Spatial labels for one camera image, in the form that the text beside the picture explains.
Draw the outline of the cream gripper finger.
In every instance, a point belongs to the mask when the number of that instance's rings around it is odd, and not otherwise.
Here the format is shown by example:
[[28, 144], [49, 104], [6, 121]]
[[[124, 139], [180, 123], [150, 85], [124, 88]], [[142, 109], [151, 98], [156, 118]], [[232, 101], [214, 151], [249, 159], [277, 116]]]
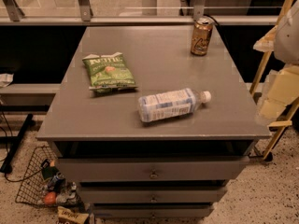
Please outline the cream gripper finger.
[[299, 66], [288, 64], [279, 71], [271, 70], [263, 84], [257, 114], [263, 119], [276, 120], [298, 97]]

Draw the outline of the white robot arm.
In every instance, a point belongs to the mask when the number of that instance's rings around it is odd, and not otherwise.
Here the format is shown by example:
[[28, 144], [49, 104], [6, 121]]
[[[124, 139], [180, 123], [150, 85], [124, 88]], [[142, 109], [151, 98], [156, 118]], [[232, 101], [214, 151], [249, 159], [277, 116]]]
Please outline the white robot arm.
[[270, 121], [276, 120], [299, 96], [299, 1], [278, 24], [274, 56], [285, 66], [278, 72], [270, 71], [258, 101], [259, 116]]

